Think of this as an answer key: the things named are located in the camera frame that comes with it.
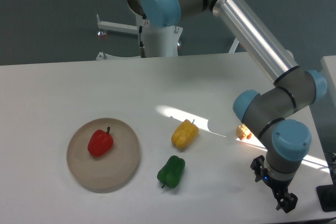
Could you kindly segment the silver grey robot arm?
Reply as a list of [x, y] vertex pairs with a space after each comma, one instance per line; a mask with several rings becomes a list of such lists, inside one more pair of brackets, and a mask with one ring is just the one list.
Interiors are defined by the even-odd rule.
[[303, 70], [244, 0], [133, 0], [151, 25], [171, 27], [185, 17], [210, 10], [231, 30], [274, 88], [264, 94], [247, 90], [233, 103], [239, 120], [266, 148], [251, 169], [256, 181], [271, 188], [277, 208], [295, 209], [298, 198], [288, 191], [312, 141], [306, 125], [290, 116], [320, 100], [327, 91], [324, 76]]

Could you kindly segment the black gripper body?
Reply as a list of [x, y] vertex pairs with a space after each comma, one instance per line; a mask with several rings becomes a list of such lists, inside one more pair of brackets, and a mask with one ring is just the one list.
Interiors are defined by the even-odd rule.
[[271, 167], [261, 169], [261, 178], [263, 182], [274, 192], [282, 193], [288, 191], [288, 187], [295, 176], [293, 173], [280, 173]]

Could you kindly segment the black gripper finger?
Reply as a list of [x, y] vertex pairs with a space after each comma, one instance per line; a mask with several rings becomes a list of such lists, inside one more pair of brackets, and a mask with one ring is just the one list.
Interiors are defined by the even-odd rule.
[[274, 198], [277, 201], [276, 210], [282, 209], [285, 213], [289, 213], [295, 209], [298, 197], [288, 192], [288, 188], [274, 190]]
[[259, 182], [264, 177], [264, 156], [260, 155], [253, 159], [250, 168], [254, 171], [255, 182]]

